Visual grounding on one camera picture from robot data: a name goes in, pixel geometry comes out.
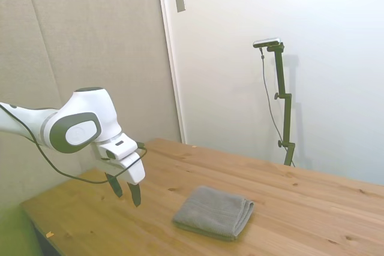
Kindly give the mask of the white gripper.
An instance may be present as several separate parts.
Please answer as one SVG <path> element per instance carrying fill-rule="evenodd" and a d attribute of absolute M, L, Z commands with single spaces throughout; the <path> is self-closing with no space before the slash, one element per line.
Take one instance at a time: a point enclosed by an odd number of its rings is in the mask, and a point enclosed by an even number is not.
<path fill-rule="evenodd" d="M 142 156 L 146 152 L 137 143 L 105 143 L 95 146 L 98 154 L 96 166 L 106 172 L 107 181 L 115 195 L 123 196 L 122 188 L 115 176 L 128 182 L 133 204 L 141 205 L 141 190 L 139 183 L 145 178 Z"/>

